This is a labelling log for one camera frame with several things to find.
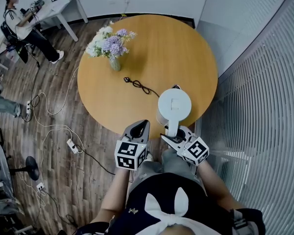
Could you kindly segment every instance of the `white t-shirt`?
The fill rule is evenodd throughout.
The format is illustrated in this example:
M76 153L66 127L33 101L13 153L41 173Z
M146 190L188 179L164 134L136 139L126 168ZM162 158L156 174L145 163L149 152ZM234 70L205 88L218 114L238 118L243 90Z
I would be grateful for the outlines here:
M32 31L32 26L29 22L26 22L23 27L18 27L16 25L24 18L20 10L17 9L7 9L5 11L5 21L10 29L18 36L20 40L25 39L29 33Z

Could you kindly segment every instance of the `black pants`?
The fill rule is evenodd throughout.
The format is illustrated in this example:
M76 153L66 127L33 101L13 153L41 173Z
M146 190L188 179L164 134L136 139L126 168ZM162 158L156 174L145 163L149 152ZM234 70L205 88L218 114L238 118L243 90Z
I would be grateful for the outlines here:
M32 30L23 41L39 48L49 61L54 62L59 59L59 53L52 47L51 43L36 31Z

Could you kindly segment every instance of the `person's leg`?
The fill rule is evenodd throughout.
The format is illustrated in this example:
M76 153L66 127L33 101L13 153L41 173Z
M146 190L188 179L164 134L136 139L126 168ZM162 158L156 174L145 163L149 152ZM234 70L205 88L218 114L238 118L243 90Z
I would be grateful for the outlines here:
M21 113L20 104L0 96L0 112L19 116Z
M43 54L49 61L55 62L59 59L59 53L53 48L51 43L47 39L40 36L34 30L30 32L30 34L24 39L24 41L37 46L37 48L39 48L43 52Z
M159 162L144 161L139 168L139 174L129 188L129 193L147 178L161 173L161 164Z
M193 180L203 186L201 180L192 173L188 163L179 157L176 151L172 148L169 148L162 153L162 167L164 173L174 173Z

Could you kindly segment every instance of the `gray pants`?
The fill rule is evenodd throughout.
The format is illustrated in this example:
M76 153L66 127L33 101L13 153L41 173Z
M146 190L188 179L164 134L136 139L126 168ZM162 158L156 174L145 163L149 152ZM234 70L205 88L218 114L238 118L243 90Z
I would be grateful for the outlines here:
M0 96L0 112L7 112L13 116L20 110L20 104Z
M162 153L162 164L151 161L142 163L139 169L139 175L130 186L129 192L133 191L145 179L167 172L193 180L204 189L202 181L192 173L188 163L179 157L174 149L169 148Z

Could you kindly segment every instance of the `white kettle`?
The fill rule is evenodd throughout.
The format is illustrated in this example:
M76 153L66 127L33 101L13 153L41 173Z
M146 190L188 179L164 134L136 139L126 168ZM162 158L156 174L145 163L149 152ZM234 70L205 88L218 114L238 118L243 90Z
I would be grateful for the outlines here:
M179 122L187 118L192 109L190 97L181 89L168 89L158 100L157 121L166 129L166 135L175 137Z

